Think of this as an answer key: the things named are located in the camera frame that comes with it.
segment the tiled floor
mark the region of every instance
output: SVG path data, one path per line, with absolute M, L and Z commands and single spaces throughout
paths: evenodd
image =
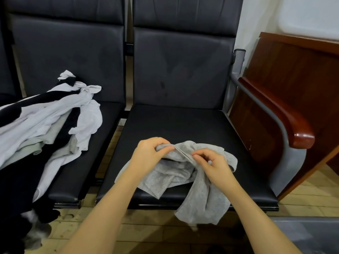
M 119 126 L 98 169 L 103 178 L 123 127 Z M 95 205 L 96 194 L 87 194 L 79 210 L 62 209 L 60 217 L 51 223 L 52 233 L 43 246 L 30 254 L 55 254 Z M 270 216 L 337 216 L 339 217 L 339 176 L 328 166 L 315 172 L 308 180 L 287 195 L 279 204 L 279 212 Z M 223 245 L 233 253 L 239 251 L 245 239 L 230 231 L 238 222 L 235 212 L 227 212 L 218 226 L 190 228 L 179 221 L 173 211 L 127 210 L 118 235 L 116 254 L 203 254 L 211 244 Z

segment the wooden armrest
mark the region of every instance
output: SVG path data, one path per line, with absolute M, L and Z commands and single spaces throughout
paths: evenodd
M 315 140 L 314 132 L 308 121 L 298 111 L 246 77 L 240 77 L 238 81 L 281 120 L 286 128 L 290 147 L 295 149 L 312 147 Z

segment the finger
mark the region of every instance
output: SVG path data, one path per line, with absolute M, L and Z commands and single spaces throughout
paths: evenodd
M 218 157 L 219 154 L 217 154 L 214 151 L 211 151 L 210 149 L 205 148 L 205 149 L 196 150 L 192 152 L 191 155 L 205 156 L 210 161 L 214 161 L 216 157 Z
M 193 155 L 193 158 L 203 167 L 204 170 L 210 167 L 210 164 L 208 164 L 208 162 L 203 157 L 195 154 Z
M 157 152 L 157 155 L 159 155 L 160 158 L 163 158 L 165 155 L 170 153 L 171 151 L 174 151 L 174 146 L 167 146 Z
M 154 148 L 160 144 L 171 144 L 169 141 L 167 141 L 166 139 L 162 137 L 153 137 L 148 140 L 150 141 L 150 143 L 152 144 Z

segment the white cloth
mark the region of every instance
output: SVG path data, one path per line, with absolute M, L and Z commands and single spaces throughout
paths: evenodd
M 87 86 L 76 81 L 74 86 L 64 83 L 50 91 L 74 91 L 79 89 L 79 94 L 71 94 L 58 101 L 49 102 L 45 105 L 36 104 L 24 107 L 18 119 L 0 128 L 0 166 L 16 152 L 23 141 L 46 134 L 51 124 L 56 122 L 60 115 L 65 114 L 74 107 L 80 107 L 81 109 L 82 106 L 91 103 L 93 94 L 98 93 L 101 90 L 101 86 Z
M 94 134 L 101 124 L 102 115 L 99 103 L 95 100 L 91 100 L 88 105 L 80 106 L 77 127 L 71 128 L 69 131 L 69 134 L 74 134 L 77 138 L 77 152 L 57 159 L 50 159 L 46 163 L 44 172 L 34 194 L 33 202 L 44 195 L 61 166 L 78 158 L 82 151 L 88 150 L 91 134 Z

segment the seat cushion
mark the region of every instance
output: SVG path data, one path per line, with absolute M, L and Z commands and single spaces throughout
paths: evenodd
M 85 197 L 125 108 L 117 102 L 99 103 L 102 125 L 91 136 L 88 151 L 62 166 L 48 189 L 48 197 L 58 203 L 78 203 Z
M 273 210 L 278 207 L 276 196 L 267 182 L 255 173 L 255 161 L 222 111 L 150 105 L 135 105 L 131 109 L 97 200 L 112 187 L 120 169 L 131 158 L 138 142 L 154 136 L 163 137 L 172 144 L 191 140 L 223 147 L 238 159 L 234 175 L 252 199 L 262 209 Z M 129 208 L 177 209 L 191 185 L 190 183 L 169 188 L 159 200 L 137 189 Z

